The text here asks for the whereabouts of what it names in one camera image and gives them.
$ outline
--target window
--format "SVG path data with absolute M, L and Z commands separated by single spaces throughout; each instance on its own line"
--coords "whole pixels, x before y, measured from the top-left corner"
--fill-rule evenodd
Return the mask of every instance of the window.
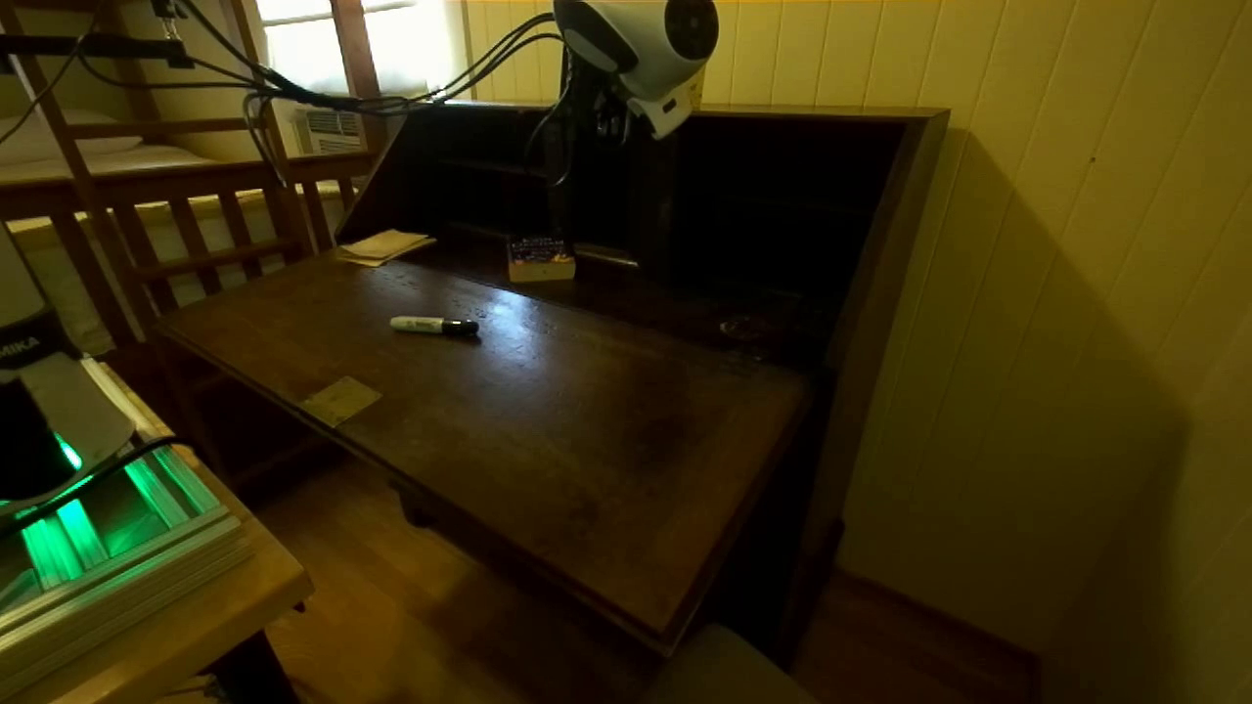
M 461 67 L 459 0 L 362 0 L 385 93 L 442 88 Z M 257 0 L 265 59 L 321 93 L 350 93 L 332 0 Z

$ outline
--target small card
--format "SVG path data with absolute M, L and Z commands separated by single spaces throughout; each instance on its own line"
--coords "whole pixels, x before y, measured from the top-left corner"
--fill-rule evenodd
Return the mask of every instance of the small card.
M 350 419 L 363 416 L 377 401 L 385 395 L 345 375 L 321 386 L 316 395 L 300 401 L 300 412 L 324 428 L 345 428 Z
M 345 243 L 342 252 L 362 262 L 362 265 L 385 265 L 385 262 L 396 262 L 410 252 L 423 252 L 431 248 L 436 239 L 431 236 L 418 236 L 418 230 L 380 230 L 380 236 L 369 236 L 369 239 L 356 239 L 356 243 Z

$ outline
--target pen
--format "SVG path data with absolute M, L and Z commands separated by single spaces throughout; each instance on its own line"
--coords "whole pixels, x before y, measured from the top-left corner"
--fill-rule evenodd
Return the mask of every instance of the pen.
M 470 320 L 470 316 L 392 316 L 392 333 L 478 342 L 478 320 Z

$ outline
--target wooden floor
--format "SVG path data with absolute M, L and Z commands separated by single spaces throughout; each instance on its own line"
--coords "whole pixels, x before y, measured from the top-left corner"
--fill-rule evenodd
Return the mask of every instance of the wooden floor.
M 309 704 L 613 704 L 659 663 L 401 521 L 380 475 L 332 461 L 257 506 L 315 571 L 270 637 Z M 1029 704 L 1029 656 L 870 584 L 834 578 L 793 678 L 829 704 Z

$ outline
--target desk writing surface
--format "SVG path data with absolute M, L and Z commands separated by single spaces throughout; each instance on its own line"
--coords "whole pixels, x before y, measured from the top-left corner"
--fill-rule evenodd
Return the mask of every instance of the desk writing surface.
M 396 337 L 396 312 L 478 316 L 483 345 Z M 784 367 L 332 255 L 191 305 L 163 337 L 294 416 L 342 381 L 380 393 L 338 428 L 306 419 L 659 642 L 685 629 L 805 412 Z

